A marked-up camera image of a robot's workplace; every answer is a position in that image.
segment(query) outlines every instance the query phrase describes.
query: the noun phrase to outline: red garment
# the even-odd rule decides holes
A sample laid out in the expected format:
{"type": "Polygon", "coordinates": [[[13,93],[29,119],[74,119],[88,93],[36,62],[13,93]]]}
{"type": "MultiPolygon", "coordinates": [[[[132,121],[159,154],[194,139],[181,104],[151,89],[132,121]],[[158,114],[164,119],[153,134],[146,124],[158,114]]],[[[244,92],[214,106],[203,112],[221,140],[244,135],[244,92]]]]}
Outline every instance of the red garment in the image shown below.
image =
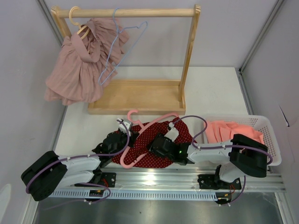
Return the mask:
{"type": "MultiPolygon", "coordinates": [[[[134,147],[130,148],[128,151],[124,162],[125,164],[132,163],[138,156],[141,154],[147,153],[148,149],[146,146],[151,143],[155,136],[158,133],[166,134],[168,132],[168,124],[170,121],[165,121],[161,123],[154,123],[152,126],[147,128],[136,140],[134,147]]],[[[174,141],[176,144],[191,142],[192,136],[189,134],[188,127],[183,121],[179,121],[175,124],[175,128],[179,132],[179,136],[174,141]]],[[[140,126],[136,125],[131,128],[132,131],[138,132],[140,131],[140,126]]],[[[116,155],[112,162],[120,164],[122,153],[116,155]]],[[[137,162],[134,167],[142,167],[142,168],[165,168],[172,164],[172,161],[168,158],[161,158],[154,155],[152,152],[147,153],[139,162],[137,162]]]]}

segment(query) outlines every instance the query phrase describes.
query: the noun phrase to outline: clothing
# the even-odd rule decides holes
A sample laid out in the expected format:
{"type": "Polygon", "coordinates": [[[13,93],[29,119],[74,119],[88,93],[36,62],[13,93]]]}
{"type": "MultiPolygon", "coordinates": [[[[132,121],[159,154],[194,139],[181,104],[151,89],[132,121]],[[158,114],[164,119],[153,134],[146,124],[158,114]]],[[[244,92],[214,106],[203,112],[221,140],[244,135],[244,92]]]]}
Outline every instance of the clothing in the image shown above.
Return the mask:
{"type": "Polygon", "coordinates": [[[256,131],[248,125],[223,120],[207,121],[206,137],[208,143],[217,143],[233,139],[234,134],[245,135],[259,143],[264,144],[263,133],[256,131]]]}
{"type": "MultiPolygon", "coordinates": [[[[93,18],[86,26],[90,28],[90,32],[83,40],[80,36],[84,32],[64,38],[55,68],[46,80],[46,100],[61,99],[63,105],[71,105],[77,101],[92,103],[103,95],[103,87],[117,74],[115,71],[103,85],[98,84],[116,37],[112,18],[93,18]]],[[[122,46],[127,40],[128,34],[125,31],[119,34],[101,82],[114,69],[112,63],[118,64],[121,60],[121,54],[124,53],[122,46]]]]}
{"type": "MultiPolygon", "coordinates": [[[[149,152],[147,149],[147,145],[150,144],[155,136],[158,133],[166,134],[168,132],[168,124],[170,121],[165,121],[161,123],[154,123],[152,126],[147,128],[136,140],[134,143],[134,147],[131,148],[125,159],[125,164],[132,163],[138,156],[149,152]]],[[[189,134],[189,130],[187,125],[183,121],[179,121],[175,124],[175,128],[179,132],[179,136],[176,138],[174,143],[180,144],[185,142],[191,142],[192,136],[189,134]]],[[[132,131],[138,132],[140,131],[140,126],[136,125],[131,128],[132,131]]],[[[116,155],[113,157],[112,162],[115,162],[117,164],[120,164],[122,153],[116,155]]],[[[171,165],[173,162],[169,160],[168,158],[161,158],[156,155],[154,155],[152,152],[147,153],[139,162],[137,162],[134,167],[141,167],[141,168],[165,168],[169,165],[171,165]]]]}

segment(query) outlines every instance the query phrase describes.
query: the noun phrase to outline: white table surface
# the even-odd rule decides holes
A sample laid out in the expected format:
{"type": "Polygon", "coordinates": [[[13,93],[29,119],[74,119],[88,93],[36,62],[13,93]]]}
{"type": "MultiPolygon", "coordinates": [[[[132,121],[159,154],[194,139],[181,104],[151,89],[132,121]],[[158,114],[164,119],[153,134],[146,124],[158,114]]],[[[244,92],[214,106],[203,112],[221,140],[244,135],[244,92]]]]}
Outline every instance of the white table surface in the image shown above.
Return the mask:
{"type": "MultiPolygon", "coordinates": [[[[168,78],[180,79],[182,67],[120,67],[117,78],[168,78]]],[[[248,114],[234,68],[190,67],[185,84],[186,115],[248,114]]],[[[84,154],[101,143],[108,133],[117,129],[117,118],[123,115],[90,115],[87,103],[68,106],[55,152],[60,155],[84,154]]],[[[134,116],[149,122],[159,116],[134,116]]],[[[201,122],[187,118],[191,135],[198,133],[201,122]]],[[[110,163],[109,167],[120,167],[110,163]]],[[[168,168],[184,168],[172,164],[168,168]]]]}

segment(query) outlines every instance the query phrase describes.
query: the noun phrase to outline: basket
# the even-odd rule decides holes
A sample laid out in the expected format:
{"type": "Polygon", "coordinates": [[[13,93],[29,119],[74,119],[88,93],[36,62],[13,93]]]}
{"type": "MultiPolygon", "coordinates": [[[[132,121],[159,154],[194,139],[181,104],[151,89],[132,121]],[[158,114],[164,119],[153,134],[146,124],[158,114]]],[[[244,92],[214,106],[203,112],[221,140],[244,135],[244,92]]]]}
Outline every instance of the basket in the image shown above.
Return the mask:
{"type": "MultiPolygon", "coordinates": [[[[268,147],[268,153],[273,157],[271,166],[278,166],[281,163],[279,146],[270,121],[264,116],[256,115],[206,115],[203,117],[209,121],[223,120],[226,122],[234,121],[238,124],[249,125],[256,131],[263,133],[263,140],[268,147]]],[[[204,143],[208,143],[206,133],[203,134],[204,143]]]]}

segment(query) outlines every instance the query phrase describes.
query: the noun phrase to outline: floor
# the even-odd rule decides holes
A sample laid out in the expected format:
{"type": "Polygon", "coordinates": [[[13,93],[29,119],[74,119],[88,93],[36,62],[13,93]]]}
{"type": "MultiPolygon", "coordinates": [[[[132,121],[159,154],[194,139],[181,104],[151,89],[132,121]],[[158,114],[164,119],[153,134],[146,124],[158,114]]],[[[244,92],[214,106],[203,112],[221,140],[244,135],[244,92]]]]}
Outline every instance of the floor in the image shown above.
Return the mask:
{"type": "Polygon", "coordinates": [[[35,224],[282,224],[274,193],[246,193],[228,206],[215,202],[106,200],[94,205],[63,198],[40,202],[35,224]]]}

